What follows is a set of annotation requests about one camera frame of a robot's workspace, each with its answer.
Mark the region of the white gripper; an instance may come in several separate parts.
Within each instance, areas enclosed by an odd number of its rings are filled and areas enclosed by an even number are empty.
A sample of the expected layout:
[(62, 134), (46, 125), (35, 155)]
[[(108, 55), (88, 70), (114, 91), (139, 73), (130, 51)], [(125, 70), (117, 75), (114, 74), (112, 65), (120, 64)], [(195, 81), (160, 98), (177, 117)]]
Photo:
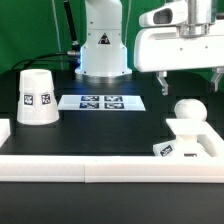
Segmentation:
[(224, 25), (212, 25), (208, 35), (183, 38), (176, 27), (141, 30), (134, 47), (134, 66), (140, 72), (156, 72), (164, 96), (169, 94), (166, 81), (171, 70), (212, 68), (210, 90), (217, 92), (224, 77)]

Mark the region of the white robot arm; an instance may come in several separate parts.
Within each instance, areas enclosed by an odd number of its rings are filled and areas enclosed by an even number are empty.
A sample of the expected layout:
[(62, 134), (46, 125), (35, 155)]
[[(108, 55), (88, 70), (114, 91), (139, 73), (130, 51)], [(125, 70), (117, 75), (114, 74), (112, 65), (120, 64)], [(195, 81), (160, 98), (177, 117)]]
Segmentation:
[[(131, 75), (127, 48), (121, 40), (122, 5), (119, 0), (85, 0), (87, 37), (81, 47), (79, 79), (115, 82)], [(210, 89), (224, 78), (224, 14), (217, 0), (166, 0), (139, 17), (142, 30), (134, 45), (134, 66), (154, 72), (169, 93), (169, 71), (213, 70)]]

